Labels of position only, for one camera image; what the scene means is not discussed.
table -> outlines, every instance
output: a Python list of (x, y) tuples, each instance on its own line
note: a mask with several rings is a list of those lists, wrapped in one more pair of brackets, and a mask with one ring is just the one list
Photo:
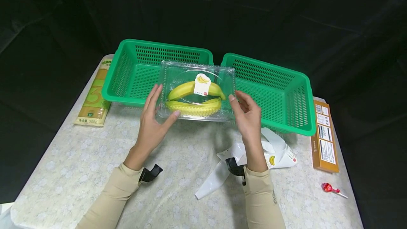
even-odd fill
[[(11, 219), (17, 226), (75, 228), (135, 143), (138, 108), (113, 103), (103, 128), (72, 124), (95, 74), (14, 203)], [(340, 173), (330, 174), (313, 169), (310, 137), (286, 134), (284, 139), (298, 164), (271, 170), (271, 176), (287, 228), (362, 228), (340, 146)], [(145, 163), (149, 170), (158, 164), (164, 171), (135, 192), (118, 228), (247, 228), (240, 177), (230, 175), (201, 200), (194, 196), (219, 162), (216, 153), (234, 141), (241, 135), (232, 124), (178, 120)], [(349, 199), (323, 192), (323, 182)]]

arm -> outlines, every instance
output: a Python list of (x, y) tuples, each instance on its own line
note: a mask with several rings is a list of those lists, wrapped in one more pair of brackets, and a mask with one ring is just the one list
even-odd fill
[(155, 104), (162, 89), (162, 85), (154, 85), (140, 117), (136, 144), (123, 164), (113, 170), (104, 190), (83, 216), (77, 229), (116, 227), (127, 200), (138, 189), (145, 160), (161, 143), (180, 114), (180, 111), (175, 111), (162, 125), (155, 120)]
[(104, 190), (83, 216), (77, 229), (115, 228), (131, 194), (138, 189), (142, 168), (134, 171), (124, 164), (113, 169)]
[(285, 228), (261, 145), (261, 109), (246, 93), (237, 90), (236, 96), (239, 101), (232, 95), (229, 101), (246, 149), (243, 191), (247, 223), (250, 229)]

orange cardboard box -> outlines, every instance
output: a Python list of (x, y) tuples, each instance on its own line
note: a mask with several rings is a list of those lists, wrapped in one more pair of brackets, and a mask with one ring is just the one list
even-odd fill
[(339, 172), (329, 105), (314, 100), (317, 132), (311, 136), (312, 162), (315, 169)]

yellow banana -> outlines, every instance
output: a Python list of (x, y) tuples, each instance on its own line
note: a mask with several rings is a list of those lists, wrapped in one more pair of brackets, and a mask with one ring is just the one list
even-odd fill
[(198, 76), (198, 82), (199, 82), (199, 83), (208, 83), (209, 80), (205, 79), (205, 78), (202, 77), (202, 76)]
[(219, 111), (220, 107), (222, 106), (222, 101), (220, 98), (214, 98), (201, 104), (187, 104), (179, 101), (167, 101), (166, 105), (171, 111), (179, 110), (181, 115), (205, 117)]
[[(178, 100), (180, 98), (183, 98), (187, 95), (191, 95), (194, 93), (194, 88), (195, 88), (195, 81), (192, 82), (185, 82), (184, 84), (181, 84), (171, 90), (171, 92), (168, 94), (168, 100)], [(222, 100), (226, 100), (225, 94), (223, 94), (222, 89), (219, 87), (218, 84), (216, 83), (211, 83), (209, 86), (209, 95), (213, 96), (219, 96), (222, 98)]]
[(274, 165), (274, 158), (275, 158), (275, 156), (271, 156), (269, 159), (271, 165)]

green plastic basket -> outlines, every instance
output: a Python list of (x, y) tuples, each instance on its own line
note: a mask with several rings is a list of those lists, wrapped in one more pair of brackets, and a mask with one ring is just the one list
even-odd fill
[(314, 135), (313, 95), (305, 74), (234, 53), (224, 55), (222, 66), (235, 68), (236, 89), (251, 95), (262, 108), (264, 127)]
[(144, 106), (158, 82), (163, 60), (213, 65), (212, 53), (207, 49), (126, 39), (114, 54), (102, 89), (103, 98), (128, 106)]

